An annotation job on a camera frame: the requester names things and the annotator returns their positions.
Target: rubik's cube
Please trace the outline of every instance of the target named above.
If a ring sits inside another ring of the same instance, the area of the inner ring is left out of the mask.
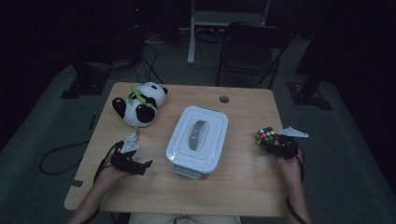
[[[271,127],[260,129],[256,133],[256,140],[257,144],[265,149],[265,144],[276,141],[276,133]]]

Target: person's leg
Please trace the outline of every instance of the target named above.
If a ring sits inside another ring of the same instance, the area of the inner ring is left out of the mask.
[[[132,213],[129,224],[173,224],[177,217],[183,215]]]
[[[242,224],[240,217],[188,216],[196,224]]]

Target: small white object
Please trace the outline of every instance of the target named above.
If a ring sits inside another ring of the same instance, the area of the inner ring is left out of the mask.
[[[278,133],[290,136],[290,137],[309,137],[308,133],[302,133],[298,130],[291,128],[291,126],[284,130],[279,130]]]
[[[134,142],[136,141],[136,139],[137,139],[137,130],[126,138],[124,145],[122,146],[121,153],[127,153],[130,151],[137,150],[139,146]]]

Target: black stand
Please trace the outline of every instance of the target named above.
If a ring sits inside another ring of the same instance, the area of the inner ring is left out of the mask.
[[[296,105],[318,105],[320,109],[332,110],[329,101],[323,99],[318,84],[320,79],[308,77],[305,83],[287,82],[289,92]]]
[[[86,63],[73,63],[73,66],[77,76],[69,90],[62,93],[61,99],[77,99],[80,95],[101,95],[108,73],[92,71]]]

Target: small round hole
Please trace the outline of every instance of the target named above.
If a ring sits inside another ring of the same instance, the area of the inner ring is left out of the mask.
[[[230,98],[228,98],[228,96],[220,96],[219,100],[224,104],[230,102]]]

